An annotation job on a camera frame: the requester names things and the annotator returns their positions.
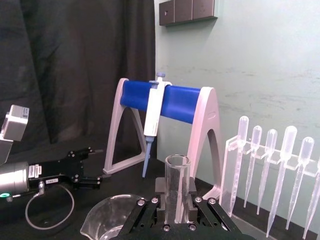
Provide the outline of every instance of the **glass test tube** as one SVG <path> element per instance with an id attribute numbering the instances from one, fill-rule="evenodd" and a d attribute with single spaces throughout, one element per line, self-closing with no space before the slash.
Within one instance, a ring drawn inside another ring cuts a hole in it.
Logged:
<path id="1" fill-rule="evenodd" d="M 183 155 L 165 159 L 165 224 L 188 222 L 190 160 Z"/>

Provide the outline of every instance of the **dark wall mount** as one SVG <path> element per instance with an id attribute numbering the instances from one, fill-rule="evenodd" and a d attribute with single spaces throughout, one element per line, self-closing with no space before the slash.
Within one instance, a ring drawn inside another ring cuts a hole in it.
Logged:
<path id="1" fill-rule="evenodd" d="M 215 0 L 170 0 L 159 4 L 160 26 L 216 18 Z"/>

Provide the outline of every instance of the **blue pipette holder bar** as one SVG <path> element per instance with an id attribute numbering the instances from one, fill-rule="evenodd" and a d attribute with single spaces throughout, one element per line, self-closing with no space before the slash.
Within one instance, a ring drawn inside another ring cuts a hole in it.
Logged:
<path id="1" fill-rule="evenodd" d="M 134 164 L 140 163 L 146 156 L 146 141 L 139 110 L 147 111 L 149 82 L 129 81 L 122 78 L 117 86 L 113 105 L 111 127 L 107 144 L 104 173 L 113 174 Z M 133 122 L 141 145 L 137 156 L 112 164 L 115 141 L 119 123 L 125 108 L 130 108 Z M 192 88 L 167 85 L 164 91 L 161 116 L 192 124 L 187 156 L 191 160 L 190 175 L 196 176 L 201 150 L 208 136 L 213 161 L 214 182 L 216 185 L 207 197 L 217 197 L 220 193 L 222 176 L 221 135 L 219 109 L 216 91 L 212 87 Z"/>

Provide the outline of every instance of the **glass beaker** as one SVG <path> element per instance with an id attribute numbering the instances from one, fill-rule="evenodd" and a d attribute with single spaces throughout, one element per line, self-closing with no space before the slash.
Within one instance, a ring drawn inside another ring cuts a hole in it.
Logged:
<path id="1" fill-rule="evenodd" d="M 190 160 L 183 155 L 165 159 L 165 224 L 188 222 Z"/>
<path id="2" fill-rule="evenodd" d="M 90 210 L 80 233 L 90 240 L 116 237 L 139 199 L 142 197 L 122 194 L 102 200 Z"/>

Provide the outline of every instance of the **silver cylinder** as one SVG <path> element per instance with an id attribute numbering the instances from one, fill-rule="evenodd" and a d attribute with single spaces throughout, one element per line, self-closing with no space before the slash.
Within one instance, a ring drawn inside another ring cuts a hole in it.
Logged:
<path id="1" fill-rule="evenodd" d="M 28 191 L 29 165 L 25 162 L 5 163 L 0 166 L 0 197 Z"/>

